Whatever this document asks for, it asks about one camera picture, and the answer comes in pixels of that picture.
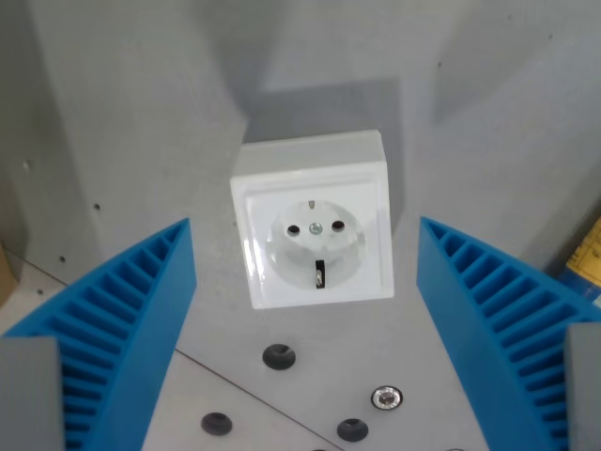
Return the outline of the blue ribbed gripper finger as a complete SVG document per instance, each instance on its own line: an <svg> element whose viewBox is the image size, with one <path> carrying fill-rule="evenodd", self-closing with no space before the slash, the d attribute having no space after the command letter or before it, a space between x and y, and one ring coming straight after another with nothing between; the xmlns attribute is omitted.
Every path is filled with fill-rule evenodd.
<svg viewBox="0 0 601 451"><path fill-rule="evenodd" d="M139 450L196 289L183 219L68 285L7 337L53 337L68 450Z"/></svg>
<svg viewBox="0 0 601 451"><path fill-rule="evenodd" d="M424 217L417 287L491 450L569 447L563 344L600 310L528 264Z"/></svg>

